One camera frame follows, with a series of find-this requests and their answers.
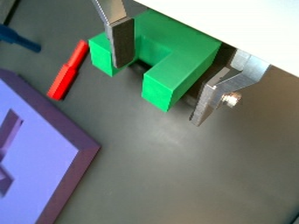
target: screw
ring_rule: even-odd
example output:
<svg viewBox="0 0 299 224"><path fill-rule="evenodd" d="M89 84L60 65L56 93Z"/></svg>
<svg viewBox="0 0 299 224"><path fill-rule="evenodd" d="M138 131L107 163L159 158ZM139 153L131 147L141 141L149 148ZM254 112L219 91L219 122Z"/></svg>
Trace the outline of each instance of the screw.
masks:
<svg viewBox="0 0 299 224"><path fill-rule="evenodd" d="M242 98L242 94L238 92L233 92L230 94L223 95L222 102L225 105L234 108L238 105L241 98Z"/></svg>

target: slot in purple board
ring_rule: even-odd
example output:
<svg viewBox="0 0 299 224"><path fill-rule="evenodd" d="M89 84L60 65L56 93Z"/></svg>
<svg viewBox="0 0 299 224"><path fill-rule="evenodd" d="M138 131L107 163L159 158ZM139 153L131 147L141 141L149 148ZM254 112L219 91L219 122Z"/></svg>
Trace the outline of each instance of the slot in purple board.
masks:
<svg viewBox="0 0 299 224"><path fill-rule="evenodd" d="M54 223L101 146L2 69L0 102L0 223Z"/></svg>

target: metal gripper jaw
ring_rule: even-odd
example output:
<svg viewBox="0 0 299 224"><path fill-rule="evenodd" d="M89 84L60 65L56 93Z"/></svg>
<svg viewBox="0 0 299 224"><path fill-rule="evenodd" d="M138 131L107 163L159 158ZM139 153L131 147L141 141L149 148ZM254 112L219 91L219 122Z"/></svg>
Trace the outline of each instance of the metal gripper jaw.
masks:
<svg viewBox="0 0 299 224"><path fill-rule="evenodd" d="M122 0L93 0L105 22L117 68L135 58L135 20L127 16Z"/></svg>
<svg viewBox="0 0 299 224"><path fill-rule="evenodd" d="M231 68L225 66L202 86L199 101L191 114L191 122L197 126L202 125L221 105L233 108L238 104L241 93L235 91L261 81L270 64L247 52L237 50L230 66Z"/></svg>

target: blue object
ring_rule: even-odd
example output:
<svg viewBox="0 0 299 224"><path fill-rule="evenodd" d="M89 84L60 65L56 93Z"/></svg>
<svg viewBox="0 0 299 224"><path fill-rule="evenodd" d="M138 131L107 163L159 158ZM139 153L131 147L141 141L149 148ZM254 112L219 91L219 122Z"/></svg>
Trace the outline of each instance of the blue object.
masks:
<svg viewBox="0 0 299 224"><path fill-rule="evenodd" d="M10 44L18 44L27 49L35 51L36 53L42 50L42 46L35 44L27 38L23 38L15 30L0 24L0 40L8 42Z"/></svg>

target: green l-shaped block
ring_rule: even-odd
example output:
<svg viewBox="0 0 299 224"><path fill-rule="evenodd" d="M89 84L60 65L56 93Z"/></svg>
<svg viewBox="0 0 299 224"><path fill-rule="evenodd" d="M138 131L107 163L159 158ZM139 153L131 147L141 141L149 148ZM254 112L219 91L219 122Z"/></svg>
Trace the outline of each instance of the green l-shaped block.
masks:
<svg viewBox="0 0 299 224"><path fill-rule="evenodd" d="M107 34L90 41L93 64L107 75L114 67ZM135 60L153 68L145 74L143 97L167 112L211 66L221 42L154 10L135 17Z"/></svg>

